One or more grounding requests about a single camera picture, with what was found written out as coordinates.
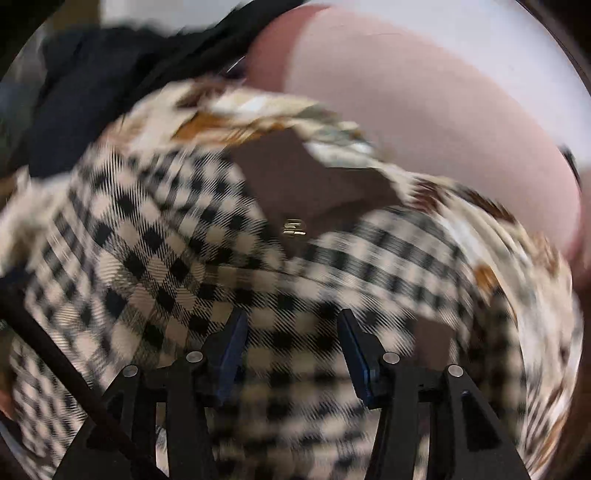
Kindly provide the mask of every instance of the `checkered cloth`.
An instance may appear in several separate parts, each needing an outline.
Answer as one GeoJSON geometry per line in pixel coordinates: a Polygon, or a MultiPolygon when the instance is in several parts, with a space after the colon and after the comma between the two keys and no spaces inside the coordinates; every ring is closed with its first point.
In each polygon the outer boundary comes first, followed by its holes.
{"type": "MultiPolygon", "coordinates": [[[[416,315],[451,326],[450,360],[518,437],[524,368],[510,307],[501,292],[484,307],[460,248],[424,212],[371,212],[287,259],[224,153],[122,156],[99,144],[33,265],[27,309],[100,393],[125,365],[168,365],[232,307],[248,312],[234,394],[209,412],[222,478],[364,477],[379,412],[353,390],[335,326],[344,308],[401,355],[413,351],[416,315]]],[[[25,445],[44,458],[21,460],[51,478],[85,414],[21,342],[12,364],[25,445]]]]}

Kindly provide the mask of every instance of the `small gold object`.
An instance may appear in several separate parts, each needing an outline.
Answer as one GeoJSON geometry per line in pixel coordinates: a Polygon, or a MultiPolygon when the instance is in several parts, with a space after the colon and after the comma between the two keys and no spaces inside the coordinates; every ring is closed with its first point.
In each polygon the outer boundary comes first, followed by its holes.
{"type": "Polygon", "coordinates": [[[299,218],[292,218],[285,221],[283,235],[296,236],[306,234],[306,224],[299,218]]]}

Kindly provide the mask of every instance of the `dark brown surface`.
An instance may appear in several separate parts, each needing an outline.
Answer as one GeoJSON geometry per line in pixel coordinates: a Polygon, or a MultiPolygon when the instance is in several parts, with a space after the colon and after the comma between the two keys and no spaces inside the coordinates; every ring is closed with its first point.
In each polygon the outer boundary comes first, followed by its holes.
{"type": "Polygon", "coordinates": [[[569,480],[588,480],[591,475],[591,449],[587,449],[586,456],[577,465],[569,480]]]}
{"type": "Polygon", "coordinates": [[[424,367],[443,371],[449,365],[450,342],[456,331],[445,323],[417,318],[413,359],[424,367]]]}
{"type": "Polygon", "coordinates": [[[327,168],[306,150],[295,131],[275,131],[231,149],[246,184],[288,257],[306,243],[341,230],[362,215],[400,200],[389,181],[370,169],[327,168]],[[304,223],[303,236],[283,234],[286,221],[304,223]]]}

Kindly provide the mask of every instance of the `silver bolt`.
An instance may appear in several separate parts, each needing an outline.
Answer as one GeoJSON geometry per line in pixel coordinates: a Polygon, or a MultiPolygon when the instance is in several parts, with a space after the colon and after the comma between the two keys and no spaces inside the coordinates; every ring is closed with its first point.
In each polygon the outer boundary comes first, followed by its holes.
{"type": "Polygon", "coordinates": [[[190,364],[198,364],[201,360],[203,360],[203,354],[199,351],[191,352],[187,354],[187,362],[190,364]]]}
{"type": "Polygon", "coordinates": [[[396,365],[400,361],[400,355],[394,352],[386,352],[382,358],[390,365],[396,365]]]}
{"type": "Polygon", "coordinates": [[[123,376],[127,378],[135,377],[138,374],[138,367],[135,365],[128,365],[123,369],[123,376]]]}
{"type": "Polygon", "coordinates": [[[459,365],[450,365],[447,369],[452,377],[460,378],[464,374],[464,369],[459,365]]]}

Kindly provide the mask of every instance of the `pink fabric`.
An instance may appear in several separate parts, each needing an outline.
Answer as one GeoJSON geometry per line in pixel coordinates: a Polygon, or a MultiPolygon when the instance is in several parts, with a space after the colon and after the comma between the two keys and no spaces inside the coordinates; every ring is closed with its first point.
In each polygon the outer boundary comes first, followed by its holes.
{"type": "Polygon", "coordinates": [[[305,5],[273,20],[256,38],[246,56],[248,84],[267,92],[280,92],[300,33],[318,12],[328,7],[305,5]]]}
{"type": "MultiPolygon", "coordinates": [[[[286,41],[284,28],[269,30],[268,44],[286,41]]],[[[530,231],[574,253],[581,212],[574,175],[493,81],[411,32],[344,9],[317,12],[298,30],[287,69],[280,67],[282,91],[324,102],[358,122],[392,162],[498,199],[530,231]]],[[[252,69],[265,63],[264,47],[253,52],[252,69]]]]}

